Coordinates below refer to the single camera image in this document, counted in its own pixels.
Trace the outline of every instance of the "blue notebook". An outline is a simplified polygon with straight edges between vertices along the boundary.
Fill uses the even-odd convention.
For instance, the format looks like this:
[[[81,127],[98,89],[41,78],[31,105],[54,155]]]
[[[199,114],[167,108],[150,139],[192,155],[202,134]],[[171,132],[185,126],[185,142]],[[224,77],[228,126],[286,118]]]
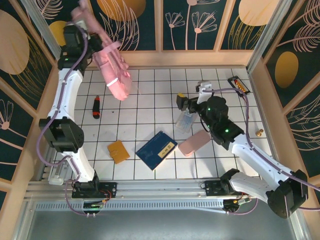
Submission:
[[[136,154],[153,171],[166,157],[172,153],[178,143],[164,132],[158,132]]]

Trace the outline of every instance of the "small gold object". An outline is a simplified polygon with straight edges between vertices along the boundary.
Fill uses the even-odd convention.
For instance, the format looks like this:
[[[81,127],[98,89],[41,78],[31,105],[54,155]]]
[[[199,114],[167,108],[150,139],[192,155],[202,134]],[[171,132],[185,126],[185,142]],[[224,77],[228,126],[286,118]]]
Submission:
[[[264,130],[263,130],[263,129],[260,129],[259,131],[257,131],[257,132],[255,133],[255,135],[256,135],[257,137],[261,137],[263,132],[264,132]]]

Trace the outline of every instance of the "pink cloth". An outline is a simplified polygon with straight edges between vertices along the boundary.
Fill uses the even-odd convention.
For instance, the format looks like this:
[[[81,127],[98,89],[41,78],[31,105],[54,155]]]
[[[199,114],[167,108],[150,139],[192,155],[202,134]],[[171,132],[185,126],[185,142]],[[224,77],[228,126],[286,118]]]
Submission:
[[[131,91],[131,76],[128,64],[120,55],[119,42],[113,42],[96,18],[88,10],[86,0],[80,0],[78,7],[71,12],[73,22],[83,20],[89,34],[98,34],[102,40],[103,50],[92,55],[93,62],[100,69],[102,76],[113,96],[118,100],[125,100]]]

